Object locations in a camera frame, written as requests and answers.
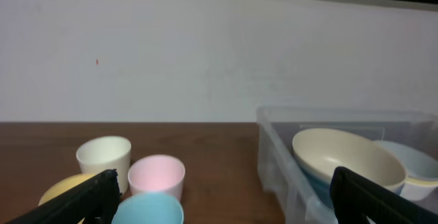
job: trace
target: light blue cup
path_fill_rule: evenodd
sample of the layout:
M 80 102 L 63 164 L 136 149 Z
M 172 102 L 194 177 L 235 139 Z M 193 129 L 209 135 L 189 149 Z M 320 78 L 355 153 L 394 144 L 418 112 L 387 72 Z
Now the light blue cup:
M 182 224 L 184 212 L 179 201 L 165 193 L 144 193 L 123 201 L 112 224 Z

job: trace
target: bowl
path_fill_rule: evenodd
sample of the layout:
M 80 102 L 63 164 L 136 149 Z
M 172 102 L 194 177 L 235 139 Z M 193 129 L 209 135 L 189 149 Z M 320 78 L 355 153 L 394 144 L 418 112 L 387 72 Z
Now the bowl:
M 407 172 L 392 153 L 371 140 L 336 129 L 298 132 L 292 141 L 294 157 L 320 200 L 333 208 L 330 183 L 338 166 L 400 194 Z
M 377 140 L 378 145 L 393 153 L 407 170 L 408 177 L 400 196 L 410 201 L 420 201 L 438 186 L 438 161 L 406 145 Z
M 123 201 L 112 224 L 183 224 L 179 201 L 163 192 L 141 193 Z
M 57 184 L 50 187 L 45 194 L 40 199 L 40 202 L 38 203 L 38 206 L 42 205 L 43 203 L 46 203 L 53 198 L 61 195 L 62 193 L 66 192 L 67 190 L 70 190 L 71 188 L 83 183 L 87 179 L 90 179 L 94 176 L 94 174 L 78 174 L 71 177 L 68 177 L 66 179 L 61 180 Z

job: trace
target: pink ceramic cup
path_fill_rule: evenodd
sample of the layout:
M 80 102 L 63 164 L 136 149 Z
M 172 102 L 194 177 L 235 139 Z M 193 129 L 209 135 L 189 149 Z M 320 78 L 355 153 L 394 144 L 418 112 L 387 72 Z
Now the pink ceramic cup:
M 132 195 L 164 192 L 181 199 L 184 164 L 170 155 L 150 155 L 138 160 L 128 172 Z

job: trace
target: white cup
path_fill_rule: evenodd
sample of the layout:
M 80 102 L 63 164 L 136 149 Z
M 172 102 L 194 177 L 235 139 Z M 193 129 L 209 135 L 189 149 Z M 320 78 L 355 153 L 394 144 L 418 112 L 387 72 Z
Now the white cup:
M 128 170 L 131 160 L 131 143 L 121 136 L 104 136 L 90 140 L 76 151 L 82 173 L 100 173 L 117 170 L 120 192 L 128 189 Z
M 132 195 L 164 192 L 181 199 L 184 164 L 170 155 L 151 155 L 138 160 L 128 172 Z

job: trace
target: wooden table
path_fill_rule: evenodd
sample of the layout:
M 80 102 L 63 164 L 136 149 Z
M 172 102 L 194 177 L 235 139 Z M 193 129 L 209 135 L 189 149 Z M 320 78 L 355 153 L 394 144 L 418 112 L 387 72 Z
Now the wooden table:
M 80 173 L 76 149 L 105 135 L 128 138 L 133 160 L 164 153 L 184 162 L 185 224 L 285 222 L 257 176 L 254 123 L 2 123 L 0 223 L 35 208 L 50 186 Z

